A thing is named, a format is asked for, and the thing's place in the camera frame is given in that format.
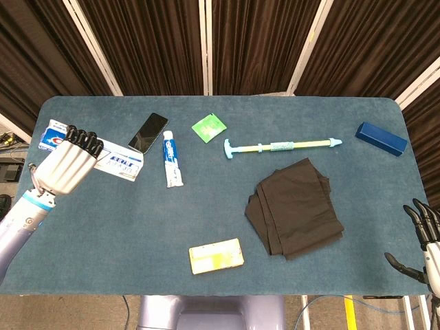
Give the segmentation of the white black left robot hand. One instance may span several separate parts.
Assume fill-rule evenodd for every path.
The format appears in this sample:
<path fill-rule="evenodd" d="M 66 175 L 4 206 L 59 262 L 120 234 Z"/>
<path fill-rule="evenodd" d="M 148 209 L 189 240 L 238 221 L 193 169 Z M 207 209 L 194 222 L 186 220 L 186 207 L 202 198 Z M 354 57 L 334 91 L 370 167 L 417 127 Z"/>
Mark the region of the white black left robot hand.
<path fill-rule="evenodd" d="M 40 193 L 68 195 L 93 169 L 103 149 L 96 133 L 69 125 L 63 141 L 33 171 L 34 187 Z"/>

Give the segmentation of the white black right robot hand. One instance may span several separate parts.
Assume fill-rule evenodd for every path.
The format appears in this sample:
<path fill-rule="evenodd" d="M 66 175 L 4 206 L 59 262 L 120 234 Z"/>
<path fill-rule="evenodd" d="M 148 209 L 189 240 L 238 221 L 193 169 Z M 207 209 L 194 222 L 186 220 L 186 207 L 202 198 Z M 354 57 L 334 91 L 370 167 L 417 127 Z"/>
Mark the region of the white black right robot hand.
<path fill-rule="evenodd" d="M 388 252 L 384 256 L 395 270 L 426 284 L 430 292 L 439 298 L 439 212 L 418 199 L 414 198 L 412 202 L 417 210 L 408 205 L 403 205 L 403 209 L 415 227 L 425 264 L 423 271 L 406 267 Z"/>

